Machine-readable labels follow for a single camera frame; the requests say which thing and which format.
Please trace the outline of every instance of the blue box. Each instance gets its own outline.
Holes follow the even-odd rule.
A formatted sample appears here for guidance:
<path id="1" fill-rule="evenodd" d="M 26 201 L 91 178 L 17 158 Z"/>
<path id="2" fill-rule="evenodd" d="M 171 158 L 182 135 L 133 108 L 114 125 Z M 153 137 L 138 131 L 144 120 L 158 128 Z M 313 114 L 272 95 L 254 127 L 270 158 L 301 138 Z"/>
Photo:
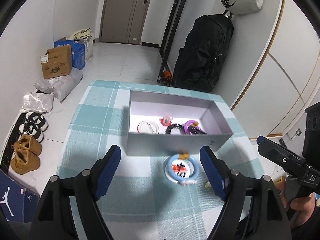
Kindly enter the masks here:
<path id="1" fill-rule="evenodd" d="M 0 205 L 7 220 L 32 222 L 39 195 L 0 170 Z"/>
<path id="2" fill-rule="evenodd" d="M 53 43 L 53 46 L 55 48 L 60 46 L 66 46 L 66 45 L 71 45 L 72 66 L 80 70 L 83 69 L 85 66 L 84 44 L 77 43 L 74 40 L 55 41 Z"/>

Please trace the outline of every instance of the boot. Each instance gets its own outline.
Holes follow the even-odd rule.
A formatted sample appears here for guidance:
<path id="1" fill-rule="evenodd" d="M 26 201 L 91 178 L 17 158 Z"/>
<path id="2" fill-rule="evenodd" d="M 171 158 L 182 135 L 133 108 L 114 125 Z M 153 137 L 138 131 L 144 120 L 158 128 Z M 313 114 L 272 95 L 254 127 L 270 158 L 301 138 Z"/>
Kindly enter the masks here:
<path id="1" fill-rule="evenodd" d="M 18 149 L 29 150 L 35 155 L 40 155 L 42 145 L 31 135 L 22 134 L 21 139 L 13 144 L 13 150 L 17 151 Z"/>
<path id="2" fill-rule="evenodd" d="M 13 153 L 14 158 L 10 161 L 10 166 L 15 173 L 23 175 L 40 167 L 39 157 L 29 150 L 18 149 Z"/>

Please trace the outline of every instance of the purple bracelet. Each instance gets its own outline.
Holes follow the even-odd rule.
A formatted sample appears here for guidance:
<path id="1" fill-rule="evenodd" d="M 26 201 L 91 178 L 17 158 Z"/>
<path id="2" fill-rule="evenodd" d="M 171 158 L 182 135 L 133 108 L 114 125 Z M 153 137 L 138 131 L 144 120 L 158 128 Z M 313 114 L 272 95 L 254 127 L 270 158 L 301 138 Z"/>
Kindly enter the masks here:
<path id="1" fill-rule="evenodd" d="M 190 121 L 188 121 L 188 122 L 186 122 L 185 124 L 184 124 L 184 132 L 185 132 L 185 134 L 191 134 L 189 131 L 188 131 L 188 126 L 190 125 L 190 124 L 193 124 L 195 122 L 195 120 L 190 120 Z"/>

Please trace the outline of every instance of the black sleeve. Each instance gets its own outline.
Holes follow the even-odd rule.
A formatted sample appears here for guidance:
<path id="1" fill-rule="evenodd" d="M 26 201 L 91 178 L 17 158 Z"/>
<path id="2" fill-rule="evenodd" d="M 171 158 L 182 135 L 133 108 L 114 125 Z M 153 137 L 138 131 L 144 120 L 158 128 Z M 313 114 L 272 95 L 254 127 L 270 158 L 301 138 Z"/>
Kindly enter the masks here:
<path id="1" fill-rule="evenodd" d="M 320 239 L 320 207 L 316 207 L 310 219 L 292 230 L 292 240 Z"/>

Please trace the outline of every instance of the black and white sneaker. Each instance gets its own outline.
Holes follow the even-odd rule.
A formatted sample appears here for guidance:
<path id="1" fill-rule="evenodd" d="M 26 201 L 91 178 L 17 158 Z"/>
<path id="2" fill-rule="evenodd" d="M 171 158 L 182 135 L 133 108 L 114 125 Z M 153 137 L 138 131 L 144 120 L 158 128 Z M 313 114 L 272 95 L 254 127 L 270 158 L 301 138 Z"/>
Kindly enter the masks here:
<path id="1" fill-rule="evenodd" d="M 19 133 L 22 134 L 28 134 L 32 135 L 34 139 L 36 139 L 38 142 L 42 142 L 44 139 L 44 134 L 40 130 L 40 128 L 33 124 L 33 123 L 23 123 L 19 126 Z"/>
<path id="2" fill-rule="evenodd" d="M 48 122 L 42 114 L 28 112 L 26 113 L 26 120 L 27 122 L 36 124 L 42 132 L 48 128 Z"/>

